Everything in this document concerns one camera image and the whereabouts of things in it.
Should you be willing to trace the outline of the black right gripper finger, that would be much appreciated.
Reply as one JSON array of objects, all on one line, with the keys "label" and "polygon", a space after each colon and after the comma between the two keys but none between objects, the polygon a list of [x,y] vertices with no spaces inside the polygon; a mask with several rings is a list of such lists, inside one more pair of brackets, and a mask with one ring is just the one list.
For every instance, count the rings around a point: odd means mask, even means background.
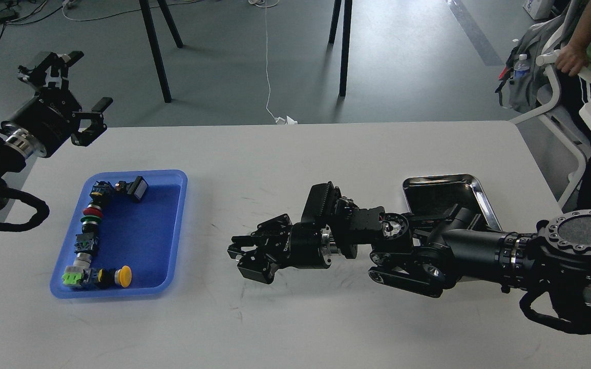
[{"label": "black right gripper finger", "polygon": [[277,262],[274,262],[264,254],[245,254],[242,255],[237,263],[241,275],[246,279],[256,282],[270,284],[275,279],[276,272],[281,268]]},{"label": "black right gripper finger", "polygon": [[237,257],[246,254],[244,248],[256,246],[260,252],[279,255],[289,252],[288,238],[292,229],[288,214],[276,216],[258,224],[257,229],[248,235],[233,236],[228,246],[228,255]]}]

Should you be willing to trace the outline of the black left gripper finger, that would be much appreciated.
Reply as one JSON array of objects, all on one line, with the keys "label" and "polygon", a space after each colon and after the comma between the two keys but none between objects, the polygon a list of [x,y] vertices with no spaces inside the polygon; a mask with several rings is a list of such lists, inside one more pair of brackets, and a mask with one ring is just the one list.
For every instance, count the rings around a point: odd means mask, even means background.
[{"label": "black left gripper finger", "polygon": [[[104,124],[103,112],[113,103],[110,97],[103,97],[91,111],[75,111],[72,113],[71,142],[73,145],[87,147],[107,130]],[[90,125],[82,131],[79,130],[82,120],[90,120]]]},{"label": "black left gripper finger", "polygon": [[27,102],[48,97],[57,98],[60,103],[77,103],[75,96],[69,91],[68,70],[83,56],[82,51],[72,51],[68,54],[48,52],[45,58],[31,69],[20,65],[17,79],[35,90],[35,94]]}]

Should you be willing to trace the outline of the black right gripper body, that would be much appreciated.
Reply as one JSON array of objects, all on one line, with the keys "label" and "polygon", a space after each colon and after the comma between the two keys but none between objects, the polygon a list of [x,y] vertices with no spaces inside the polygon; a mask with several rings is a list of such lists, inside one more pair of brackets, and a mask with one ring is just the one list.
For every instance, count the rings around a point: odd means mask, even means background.
[{"label": "black right gripper body", "polygon": [[311,228],[304,223],[286,225],[275,231],[275,261],[278,269],[328,269],[331,261],[324,254],[321,229]]}]

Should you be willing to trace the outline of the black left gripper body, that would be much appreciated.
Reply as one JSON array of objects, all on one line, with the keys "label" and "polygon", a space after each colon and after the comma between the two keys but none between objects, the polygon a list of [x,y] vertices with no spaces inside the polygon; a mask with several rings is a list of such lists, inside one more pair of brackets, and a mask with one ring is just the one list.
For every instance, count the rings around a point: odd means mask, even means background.
[{"label": "black left gripper body", "polygon": [[73,117],[82,107],[73,97],[35,96],[9,119],[2,121],[7,132],[24,129],[41,144],[40,157],[52,156],[79,124]]}]

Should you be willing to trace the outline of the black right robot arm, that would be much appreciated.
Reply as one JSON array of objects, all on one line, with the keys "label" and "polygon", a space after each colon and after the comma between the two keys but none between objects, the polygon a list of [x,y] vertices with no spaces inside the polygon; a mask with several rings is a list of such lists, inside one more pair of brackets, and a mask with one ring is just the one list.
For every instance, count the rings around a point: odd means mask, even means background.
[{"label": "black right robot arm", "polygon": [[331,182],[311,187],[300,222],[276,216],[233,236],[228,255],[244,278],[270,284],[287,267],[327,269],[331,255],[371,246],[370,278],[438,298],[464,276],[524,291],[523,315],[568,334],[591,334],[591,209],[540,220],[534,233],[486,227],[453,204],[440,215],[359,208]]}]

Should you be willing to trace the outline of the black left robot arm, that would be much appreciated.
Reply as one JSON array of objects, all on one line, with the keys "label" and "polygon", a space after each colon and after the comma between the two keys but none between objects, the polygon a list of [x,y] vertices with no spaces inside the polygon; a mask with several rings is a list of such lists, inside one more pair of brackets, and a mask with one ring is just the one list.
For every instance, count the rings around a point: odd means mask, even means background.
[{"label": "black left robot arm", "polygon": [[22,171],[31,156],[52,156],[68,139],[73,145],[87,147],[107,129],[103,113],[113,99],[104,97],[90,111],[84,111],[69,91],[69,68],[83,56],[82,51],[50,52],[35,68],[18,68],[19,81],[33,87],[35,94],[0,125],[0,210],[10,199],[17,199],[35,208],[36,213],[21,224],[0,222],[1,232],[36,228],[50,213],[42,199],[8,187],[5,174]]}]

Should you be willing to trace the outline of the person's hand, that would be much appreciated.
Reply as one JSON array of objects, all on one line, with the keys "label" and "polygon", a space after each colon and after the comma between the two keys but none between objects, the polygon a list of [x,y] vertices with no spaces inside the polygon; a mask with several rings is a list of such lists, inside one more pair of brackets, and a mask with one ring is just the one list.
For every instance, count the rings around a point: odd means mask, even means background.
[{"label": "person's hand", "polygon": [[586,52],[587,46],[574,44],[565,45],[558,54],[555,61],[556,69],[569,76],[576,76],[583,68],[589,66],[589,59]]}]

